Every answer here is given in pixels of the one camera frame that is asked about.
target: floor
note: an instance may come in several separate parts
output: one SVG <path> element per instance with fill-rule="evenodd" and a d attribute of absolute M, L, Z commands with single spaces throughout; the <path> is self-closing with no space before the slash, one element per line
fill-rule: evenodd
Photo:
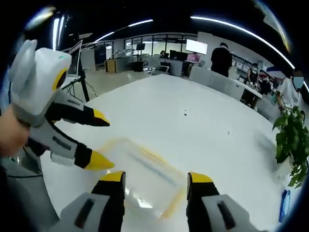
<path fill-rule="evenodd" d="M 90 100 L 103 93 L 107 93 L 118 87 L 150 76 L 146 72 L 127 71 L 121 73 L 107 73 L 105 70 L 96 71 L 95 69 L 86 70 L 85 74 Z M 75 97 L 85 102 L 82 85 L 80 83 L 74 84 L 74 91 Z"/>

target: potted plant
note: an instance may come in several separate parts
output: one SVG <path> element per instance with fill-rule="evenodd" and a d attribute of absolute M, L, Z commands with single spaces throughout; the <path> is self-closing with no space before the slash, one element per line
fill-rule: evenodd
<path fill-rule="evenodd" d="M 302 115 L 297 106 L 287 108 L 285 112 L 277 118 L 273 130 L 279 129 L 276 135 L 277 163 L 291 164 L 290 177 L 292 178 L 289 185 L 298 188 L 304 181 L 308 166 L 307 157 L 309 155 L 309 132 L 303 124 Z"/>

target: white tabletop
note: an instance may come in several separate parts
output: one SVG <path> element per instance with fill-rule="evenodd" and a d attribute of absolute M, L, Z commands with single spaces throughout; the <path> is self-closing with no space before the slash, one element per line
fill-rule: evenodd
<path fill-rule="evenodd" d="M 257 92 L 256 90 L 254 90 L 253 88 L 250 88 L 250 86 L 247 86 L 246 84 L 242 83 L 239 80 L 235 80 L 232 79 L 234 82 L 236 82 L 238 85 L 243 86 L 246 90 L 250 91 L 251 93 L 253 93 L 255 96 L 257 96 L 258 98 L 262 98 L 262 94 L 260 94 L 259 92 Z"/>
<path fill-rule="evenodd" d="M 278 224 L 282 188 L 272 179 L 275 133 L 271 123 L 249 107 L 209 87 L 165 74 L 122 86 L 87 105 L 104 112 L 111 126 L 64 121 L 56 125 L 92 149 L 113 138 L 128 138 L 185 174 L 210 176 L 221 194 L 249 212 L 258 229 Z M 81 193 L 90 192 L 99 174 L 52 163 L 47 153 L 41 156 L 42 171 L 59 214 Z M 183 199 L 179 213 L 164 227 L 147 231 L 188 231 L 185 206 Z M 125 216 L 122 231 L 145 230 Z"/>

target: transparent plastic container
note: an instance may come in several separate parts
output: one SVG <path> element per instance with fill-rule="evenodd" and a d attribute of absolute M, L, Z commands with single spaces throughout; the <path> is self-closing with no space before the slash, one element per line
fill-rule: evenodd
<path fill-rule="evenodd" d="M 115 163 L 108 172 L 126 172 L 126 211 L 146 220 L 169 218 L 185 199 L 186 176 L 157 154 L 128 139 L 98 151 Z"/>

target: white face mask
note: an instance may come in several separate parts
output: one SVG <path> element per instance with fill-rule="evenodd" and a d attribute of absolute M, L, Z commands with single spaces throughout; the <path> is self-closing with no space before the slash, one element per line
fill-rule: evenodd
<path fill-rule="evenodd" d="M 295 76 L 293 78 L 293 84 L 295 88 L 301 88 L 304 84 L 304 77 L 303 76 Z"/>

